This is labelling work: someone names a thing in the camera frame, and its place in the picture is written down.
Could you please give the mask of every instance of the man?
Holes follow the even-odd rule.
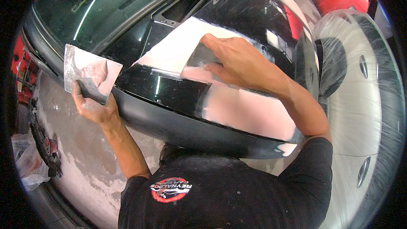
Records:
[[[154,175],[120,120],[111,94],[105,106],[72,94],[79,114],[99,123],[128,178],[119,228],[318,228],[330,201],[332,144],[325,113],[306,89],[243,38],[201,38],[222,62],[207,71],[223,82],[280,99],[307,142],[280,176],[240,160],[204,154],[175,156]]]

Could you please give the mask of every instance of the shirt logo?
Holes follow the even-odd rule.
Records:
[[[192,185],[183,178],[168,178],[151,185],[151,195],[159,202],[181,200],[191,190]]]

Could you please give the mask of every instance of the hand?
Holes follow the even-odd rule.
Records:
[[[106,104],[103,106],[91,98],[84,98],[79,84],[75,81],[72,83],[72,98],[78,113],[95,123],[102,125],[119,118],[116,100],[112,93],[110,93]]]
[[[223,64],[222,67],[208,63],[204,69],[216,74],[225,83],[260,90],[265,90],[267,84],[265,91],[272,93],[279,92],[287,85],[287,75],[244,38],[225,39],[206,34],[200,42],[211,49]]]

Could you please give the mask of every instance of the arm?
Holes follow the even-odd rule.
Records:
[[[113,94],[110,94],[103,106],[90,98],[84,98],[79,85],[74,82],[72,98],[80,115],[102,127],[124,176],[128,179],[133,176],[150,178],[151,173],[140,148],[120,119]]]
[[[218,39],[206,34],[201,42],[223,64],[223,67],[206,64],[207,71],[216,74],[223,82],[273,94],[280,99],[303,135],[310,139],[324,137],[331,141],[328,120],[318,102],[275,64],[267,61],[246,39]]]

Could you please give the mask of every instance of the concrete floor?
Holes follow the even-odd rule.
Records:
[[[48,137],[58,140],[61,151],[60,179],[52,179],[60,192],[84,216],[101,229],[117,228],[120,192],[126,178],[99,125],[80,116],[64,88],[42,74],[38,97],[38,120]],[[139,145],[152,173],[158,169],[161,140],[127,127]],[[279,175],[299,149],[283,159],[242,159],[249,166]]]

